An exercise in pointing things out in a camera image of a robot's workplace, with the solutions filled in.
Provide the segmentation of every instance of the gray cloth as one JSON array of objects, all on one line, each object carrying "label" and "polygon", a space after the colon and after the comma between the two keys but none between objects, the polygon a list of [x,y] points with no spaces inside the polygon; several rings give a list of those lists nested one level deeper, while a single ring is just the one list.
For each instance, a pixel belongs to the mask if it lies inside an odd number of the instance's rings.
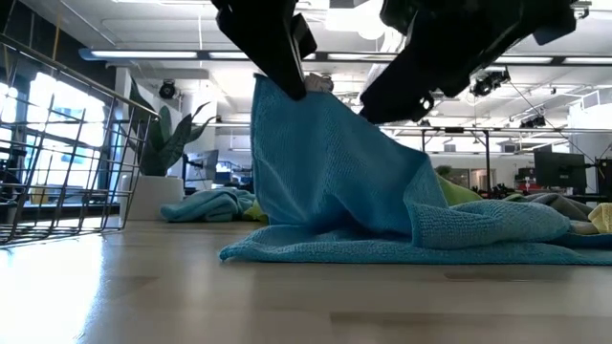
[{"label": "gray cloth", "polygon": [[529,195],[519,197],[514,201],[546,204],[572,220],[572,232],[581,235],[599,234],[597,228],[589,222],[589,214],[593,211],[593,208],[586,204],[554,193]]},{"label": "gray cloth", "polygon": [[562,215],[567,216],[570,220],[589,222],[589,214],[593,208],[580,202],[567,199],[559,194],[535,194],[525,196],[527,202],[535,202],[546,204],[558,211]]}]

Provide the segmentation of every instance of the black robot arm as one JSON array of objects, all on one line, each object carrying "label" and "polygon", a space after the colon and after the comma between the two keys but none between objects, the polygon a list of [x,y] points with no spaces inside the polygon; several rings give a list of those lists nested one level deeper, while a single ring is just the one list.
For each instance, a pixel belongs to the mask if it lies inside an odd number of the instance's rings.
[{"label": "black robot arm", "polygon": [[[576,29],[576,0],[385,0],[382,22],[408,44],[361,95],[372,123],[418,121],[432,93],[456,97],[470,76],[533,34],[543,45]],[[214,0],[217,23],[292,99],[306,95],[301,59],[317,49],[296,0]]]}]

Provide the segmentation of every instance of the folded towel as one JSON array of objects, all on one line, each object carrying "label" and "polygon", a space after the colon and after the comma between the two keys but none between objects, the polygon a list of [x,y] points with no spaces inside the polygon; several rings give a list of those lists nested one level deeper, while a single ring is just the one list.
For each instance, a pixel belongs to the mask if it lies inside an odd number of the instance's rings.
[{"label": "folded towel", "polygon": [[589,214],[589,220],[599,233],[612,233],[612,204],[599,204]]},{"label": "folded towel", "polygon": [[255,196],[249,191],[220,188],[198,191],[179,204],[162,206],[168,222],[229,222],[252,206]]}]

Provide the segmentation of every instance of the white planter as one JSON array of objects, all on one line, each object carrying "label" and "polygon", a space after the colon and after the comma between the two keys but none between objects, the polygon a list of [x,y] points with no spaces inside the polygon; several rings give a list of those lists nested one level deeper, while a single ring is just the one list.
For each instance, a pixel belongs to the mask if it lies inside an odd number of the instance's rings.
[{"label": "white planter", "polygon": [[121,191],[136,189],[132,195],[132,204],[129,206],[127,219],[127,198],[120,199],[120,217],[128,221],[157,221],[164,218],[160,214],[160,208],[164,204],[177,204],[183,200],[185,191],[183,180],[171,177],[123,176],[121,178]]}]

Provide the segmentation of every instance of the potted plant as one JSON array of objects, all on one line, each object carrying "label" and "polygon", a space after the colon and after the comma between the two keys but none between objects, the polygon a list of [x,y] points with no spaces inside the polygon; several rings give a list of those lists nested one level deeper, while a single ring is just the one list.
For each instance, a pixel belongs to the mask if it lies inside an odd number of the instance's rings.
[{"label": "potted plant", "polygon": [[[132,79],[130,99],[143,107],[154,111],[153,107],[142,98],[136,82]],[[132,120],[130,129],[138,140],[126,138],[126,145],[136,154],[139,162],[140,176],[138,182],[136,175],[123,175],[121,190],[133,190],[132,202],[128,210],[127,198],[120,200],[120,216],[124,220],[161,220],[160,207],[163,204],[176,204],[180,202],[185,191],[183,180],[167,177],[167,171],[182,156],[185,145],[200,138],[207,125],[214,117],[197,126],[193,119],[207,106],[200,105],[195,114],[189,114],[177,125],[172,133],[172,118],[170,110],[162,106],[159,111],[159,120],[149,121],[149,114],[143,109],[130,109]]]}]

